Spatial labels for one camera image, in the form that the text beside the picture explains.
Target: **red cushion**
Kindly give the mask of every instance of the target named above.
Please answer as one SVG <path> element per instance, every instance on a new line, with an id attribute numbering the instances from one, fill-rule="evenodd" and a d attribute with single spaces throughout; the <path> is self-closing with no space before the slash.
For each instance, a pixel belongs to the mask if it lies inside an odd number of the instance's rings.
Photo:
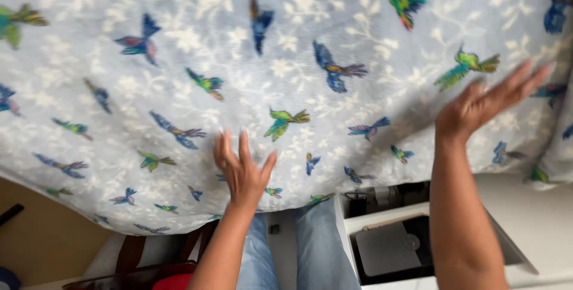
<path id="1" fill-rule="evenodd" d="M 153 290 L 185 290 L 193 273 L 177 274 L 161 279 L 153 285 Z"/>

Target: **hand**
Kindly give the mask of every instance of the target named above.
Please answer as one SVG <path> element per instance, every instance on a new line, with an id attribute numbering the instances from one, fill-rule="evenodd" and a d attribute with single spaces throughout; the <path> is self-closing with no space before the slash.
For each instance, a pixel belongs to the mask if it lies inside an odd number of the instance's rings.
<path id="1" fill-rule="evenodd" d="M 270 154 L 265 165 L 259 169 L 250 156 L 247 132 L 243 131 L 239 138 L 238 159 L 231 150 L 231 132 L 226 130 L 225 134 L 219 133 L 215 139 L 213 156 L 217 167 L 225 173 L 231 191 L 230 205 L 254 211 L 277 163 L 277 152 Z"/>
<path id="2" fill-rule="evenodd" d="M 554 63 L 541 66 L 530 75 L 531 59 L 522 62 L 503 82 L 485 95 L 486 85 L 470 84 L 463 93 L 438 113 L 435 122 L 436 140 L 465 145 L 469 137 L 498 113 L 529 96 L 553 72 Z"/>

